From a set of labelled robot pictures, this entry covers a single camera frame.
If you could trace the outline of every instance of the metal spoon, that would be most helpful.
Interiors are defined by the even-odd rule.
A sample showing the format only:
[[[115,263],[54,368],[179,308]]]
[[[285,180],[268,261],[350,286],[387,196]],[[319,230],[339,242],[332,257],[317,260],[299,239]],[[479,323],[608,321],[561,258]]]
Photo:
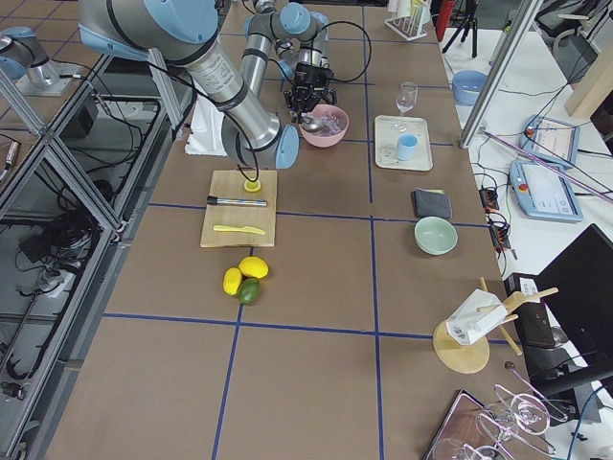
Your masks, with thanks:
[[[321,131],[324,127],[326,127],[326,125],[324,125],[324,122],[321,119],[309,117],[308,115],[303,115],[300,126],[306,132],[318,132]]]

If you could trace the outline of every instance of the cutting board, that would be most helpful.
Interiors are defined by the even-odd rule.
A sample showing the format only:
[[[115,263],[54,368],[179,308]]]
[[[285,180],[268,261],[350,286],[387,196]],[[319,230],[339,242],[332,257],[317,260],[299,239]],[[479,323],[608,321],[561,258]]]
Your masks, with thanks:
[[[246,192],[244,176],[240,171],[214,171],[210,196],[220,198],[265,199],[268,204],[259,206],[208,205],[202,225],[201,247],[223,246],[274,246],[277,222],[277,172],[260,171],[261,190]],[[266,232],[265,235],[242,232],[216,232],[214,225],[242,227],[251,225]]]

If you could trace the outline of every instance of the knife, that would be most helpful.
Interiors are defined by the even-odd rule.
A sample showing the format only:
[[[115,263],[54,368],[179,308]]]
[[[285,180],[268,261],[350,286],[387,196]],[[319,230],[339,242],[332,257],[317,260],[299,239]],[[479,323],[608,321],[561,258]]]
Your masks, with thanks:
[[[214,225],[213,230],[216,232],[242,232],[242,233],[255,233],[257,235],[265,235],[266,232],[261,228],[252,227],[251,225],[244,225],[242,227],[233,227],[232,225]]]

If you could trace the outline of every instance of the green bowl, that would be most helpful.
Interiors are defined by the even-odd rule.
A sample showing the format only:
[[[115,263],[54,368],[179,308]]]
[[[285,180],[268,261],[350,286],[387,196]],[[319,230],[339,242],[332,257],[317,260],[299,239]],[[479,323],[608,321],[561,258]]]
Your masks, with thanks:
[[[458,243],[458,232],[444,218],[422,218],[415,226],[415,241],[423,252],[440,256]]]

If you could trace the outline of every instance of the computer monitor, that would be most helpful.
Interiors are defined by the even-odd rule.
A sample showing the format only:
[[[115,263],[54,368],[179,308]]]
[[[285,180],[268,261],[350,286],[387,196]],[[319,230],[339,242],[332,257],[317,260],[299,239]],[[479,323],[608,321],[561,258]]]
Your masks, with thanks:
[[[551,396],[594,380],[613,388],[613,242],[591,224],[535,281],[539,289],[559,289],[547,306],[588,363],[538,389]]]

